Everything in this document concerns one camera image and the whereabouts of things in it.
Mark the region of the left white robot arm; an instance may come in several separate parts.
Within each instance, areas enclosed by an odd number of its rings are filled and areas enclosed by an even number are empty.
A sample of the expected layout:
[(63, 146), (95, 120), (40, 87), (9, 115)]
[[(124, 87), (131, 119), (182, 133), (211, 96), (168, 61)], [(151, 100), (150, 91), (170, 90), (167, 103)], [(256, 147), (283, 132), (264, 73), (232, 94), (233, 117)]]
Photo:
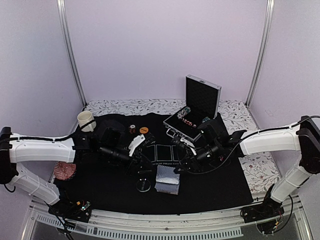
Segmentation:
[(98, 154), (109, 165), (125, 166), (128, 171), (147, 175), (153, 171), (149, 159), (141, 149), (153, 140), (150, 133), (137, 135), (128, 147), (119, 142), (126, 135), (125, 127), (114, 119), (97, 123), (91, 120), (78, 131), (64, 137), (25, 136), (12, 133), (10, 127), (0, 132), (0, 183), (19, 187), (32, 196), (42, 199), (63, 216), (74, 213), (74, 205), (67, 200), (65, 190), (49, 183), (23, 166), (23, 162), (59, 162), (81, 164), (84, 157)]

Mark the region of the orange black 100 chip stack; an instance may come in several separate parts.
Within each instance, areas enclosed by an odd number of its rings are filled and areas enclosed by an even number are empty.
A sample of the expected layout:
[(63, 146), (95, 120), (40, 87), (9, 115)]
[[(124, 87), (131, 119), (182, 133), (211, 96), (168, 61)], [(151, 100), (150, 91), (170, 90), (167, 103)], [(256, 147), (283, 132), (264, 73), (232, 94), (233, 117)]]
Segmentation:
[(131, 124), (128, 129), (130, 134), (136, 133), (136, 126), (134, 124)]

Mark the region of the single blue playing card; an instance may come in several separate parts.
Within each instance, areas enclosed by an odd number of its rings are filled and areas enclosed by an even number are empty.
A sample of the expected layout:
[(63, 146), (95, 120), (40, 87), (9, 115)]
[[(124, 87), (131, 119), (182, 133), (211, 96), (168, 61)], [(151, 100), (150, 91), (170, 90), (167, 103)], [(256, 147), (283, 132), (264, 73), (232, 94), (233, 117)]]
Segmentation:
[(156, 182), (163, 184), (178, 185), (180, 183), (180, 175), (176, 174), (174, 170), (174, 167), (158, 165), (155, 178)]

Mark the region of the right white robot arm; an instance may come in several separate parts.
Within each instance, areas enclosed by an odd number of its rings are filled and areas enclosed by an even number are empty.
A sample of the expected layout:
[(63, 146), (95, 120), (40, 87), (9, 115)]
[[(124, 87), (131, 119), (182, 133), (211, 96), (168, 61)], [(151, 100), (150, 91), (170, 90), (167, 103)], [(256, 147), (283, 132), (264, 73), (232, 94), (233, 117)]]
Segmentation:
[(297, 151), (300, 159), (267, 191), (258, 213), (262, 218), (274, 214), (282, 202), (301, 187), (312, 175), (320, 172), (320, 130), (312, 116), (302, 116), (286, 126), (256, 131), (238, 130), (229, 134), (218, 118), (202, 123), (198, 130), (205, 144), (193, 147), (181, 139), (177, 147), (190, 152), (180, 159), (174, 172), (202, 175), (221, 168), (230, 158), (262, 152)]

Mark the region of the blue playing card deck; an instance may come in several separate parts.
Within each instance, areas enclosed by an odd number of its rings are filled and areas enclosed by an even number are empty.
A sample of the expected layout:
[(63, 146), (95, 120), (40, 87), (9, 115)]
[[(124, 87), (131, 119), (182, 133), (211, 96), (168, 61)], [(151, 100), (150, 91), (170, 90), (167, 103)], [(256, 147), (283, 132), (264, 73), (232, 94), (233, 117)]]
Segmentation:
[(171, 194), (171, 195), (178, 195), (180, 183), (171, 184), (171, 183), (156, 182), (154, 187), (157, 192)]

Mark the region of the clear dealer button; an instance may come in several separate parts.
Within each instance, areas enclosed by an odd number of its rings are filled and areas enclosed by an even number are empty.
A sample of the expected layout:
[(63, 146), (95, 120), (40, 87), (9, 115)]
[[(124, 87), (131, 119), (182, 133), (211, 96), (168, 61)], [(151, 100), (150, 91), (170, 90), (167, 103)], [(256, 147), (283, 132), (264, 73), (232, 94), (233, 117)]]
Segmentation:
[(151, 182), (146, 178), (140, 178), (136, 182), (136, 189), (141, 193), (146, 193), (151, 189)]

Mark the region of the aluminium poker chip case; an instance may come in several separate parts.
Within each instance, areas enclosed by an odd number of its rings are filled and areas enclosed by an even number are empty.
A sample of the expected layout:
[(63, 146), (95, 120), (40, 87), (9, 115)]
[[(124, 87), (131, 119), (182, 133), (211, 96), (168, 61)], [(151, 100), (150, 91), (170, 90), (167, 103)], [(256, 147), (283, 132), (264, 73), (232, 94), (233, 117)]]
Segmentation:
[[(190, 142), (197, 141), (201, 134), (198, 127), (205, 117), (210, 120), (218, 115), (219, 101), (222, 87), (210, 81), (188, 74), (185, 77), (185, 104), (172, 116), (163, 121), (167, 134), (183, 137)], [(184, 107), (190, 107), (191, 112), (184, 118), (178, 119), (177, 113)], [(183, 119), (191, 121), (196, 127), (188, 126)]]

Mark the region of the orange big blind button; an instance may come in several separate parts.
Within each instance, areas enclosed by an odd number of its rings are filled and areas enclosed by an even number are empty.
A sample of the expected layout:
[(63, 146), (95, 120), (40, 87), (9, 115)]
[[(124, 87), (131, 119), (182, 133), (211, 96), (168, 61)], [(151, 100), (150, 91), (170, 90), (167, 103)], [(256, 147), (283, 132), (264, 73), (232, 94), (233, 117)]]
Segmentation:
[(144, 126), (144, 127), (141, 127), (141, 128), (139, 129), (139, 132), (140, 132), (141, 134), (147, 134), (147, 133), (149, 132), (149, 129)]

